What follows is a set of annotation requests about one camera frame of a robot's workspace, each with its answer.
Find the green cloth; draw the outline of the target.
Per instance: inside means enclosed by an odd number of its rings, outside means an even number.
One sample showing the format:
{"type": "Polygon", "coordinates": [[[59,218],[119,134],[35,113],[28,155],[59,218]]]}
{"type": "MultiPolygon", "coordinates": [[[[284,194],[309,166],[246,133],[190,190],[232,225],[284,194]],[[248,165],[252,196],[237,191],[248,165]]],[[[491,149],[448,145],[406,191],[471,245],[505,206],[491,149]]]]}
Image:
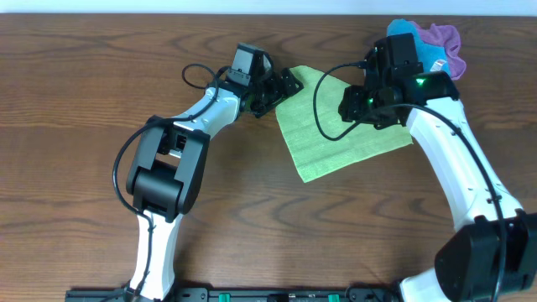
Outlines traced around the green cloth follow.
{"type": "Polygon", "coordinates": [[[276,118],[303,182],[412,144],[406,128],[377,130],[367,124],[336,141],[350,127],[337,111],[349,85],[332,75],[322,78],[322,71],[306,65],[290,70],[304,88],[276,107],[276,118]]]}

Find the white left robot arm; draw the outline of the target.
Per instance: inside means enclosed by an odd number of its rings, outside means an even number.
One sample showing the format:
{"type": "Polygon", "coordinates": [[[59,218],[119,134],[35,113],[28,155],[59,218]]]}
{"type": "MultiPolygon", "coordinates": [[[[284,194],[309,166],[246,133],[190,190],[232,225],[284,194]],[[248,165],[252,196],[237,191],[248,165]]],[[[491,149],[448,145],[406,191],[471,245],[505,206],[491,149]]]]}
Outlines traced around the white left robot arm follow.
{"type": "Polygon", "coordinates": [[[199,194],[211,139],[241,112],[261,117],[303,87],[290,69],[275,71],[266,52],[238,51],[232,65],[211,73],[191,108],[175,117],[153,116],[135,134],[126,190],[138,217],[138,257],[125,300],[170,299],[180,224],[199,194]]]}

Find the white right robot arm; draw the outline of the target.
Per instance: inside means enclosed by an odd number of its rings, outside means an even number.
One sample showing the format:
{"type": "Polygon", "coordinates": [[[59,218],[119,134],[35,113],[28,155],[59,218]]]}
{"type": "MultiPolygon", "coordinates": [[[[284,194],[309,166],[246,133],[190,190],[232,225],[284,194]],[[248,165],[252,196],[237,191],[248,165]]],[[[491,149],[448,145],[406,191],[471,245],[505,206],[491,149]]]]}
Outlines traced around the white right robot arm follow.
{"type": "Polygon", "coordinates": [[[536,217],[495,175],[451,78],[424,71],[413,46],[377,45],[359,67],[365,81],[345,90],[341,118],[377,129],[407,127],[444,190],[456,231],[431,269],[401,281],[401,298],[497,300],[529,289],[536,276],[536,217]]]}

